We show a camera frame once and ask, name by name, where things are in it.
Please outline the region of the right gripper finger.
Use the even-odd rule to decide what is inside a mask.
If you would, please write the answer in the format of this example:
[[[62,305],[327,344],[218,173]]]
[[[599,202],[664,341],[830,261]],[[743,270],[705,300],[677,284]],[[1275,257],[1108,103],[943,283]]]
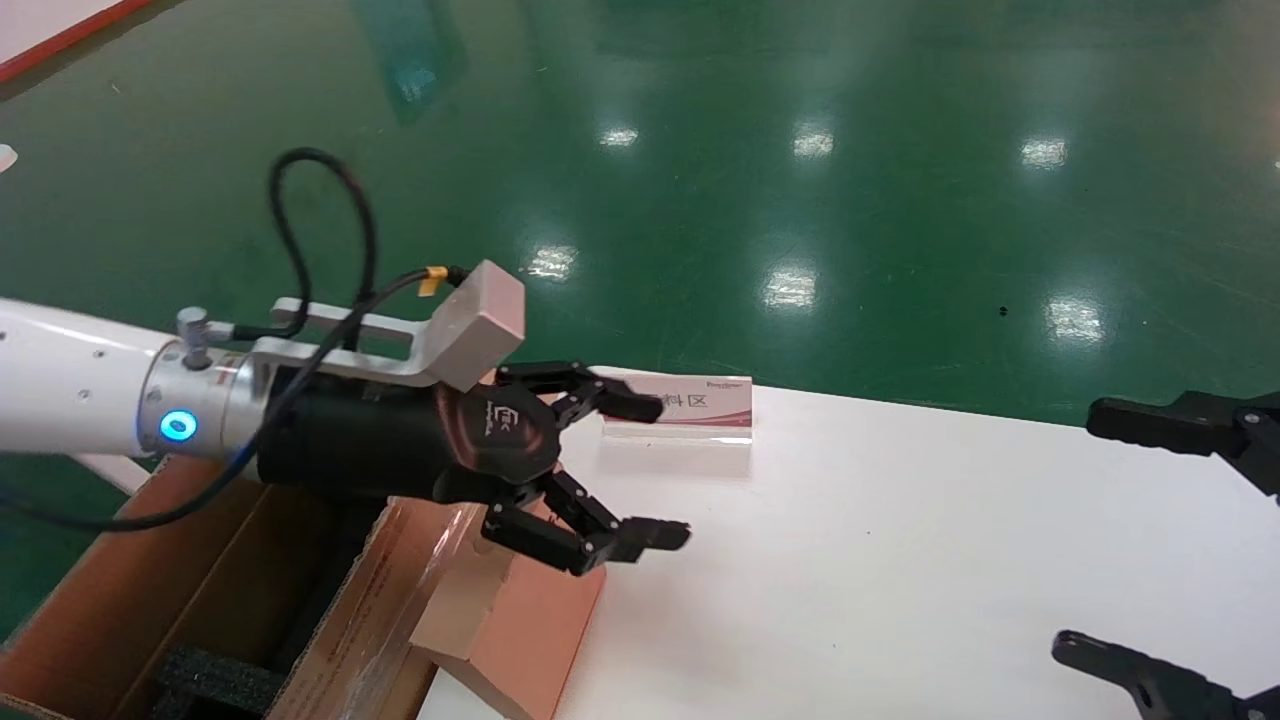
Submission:
[[[1279,393],[1231,398],[1187,391],[1160,406],[1098,398],[1087,432],[1172,454],[1220,456],[1263,496],[1279,496]]]
[[[1124,689],[1143,719],[1279,717],[1276,685],[1242,698],[1190,669],[1080,632],[1059,632],[1052,657],[1066,667]]]

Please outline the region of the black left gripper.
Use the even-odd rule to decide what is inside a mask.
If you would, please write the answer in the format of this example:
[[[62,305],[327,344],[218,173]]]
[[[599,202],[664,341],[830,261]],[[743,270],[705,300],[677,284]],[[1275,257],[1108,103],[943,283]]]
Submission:
[[[269,484],[332,495],[490,505],[484,539],[585,577],[608,562],[635,564],[648,550],[678,551],[692,530],[617,518],[567,471],[552,471],[559,433],[591,413],[654,424],[664,407],[581,361],[502,365],[466,391],[319,374],[264,433],[255,471]],[[517,509],[540,496],[549,519]]]

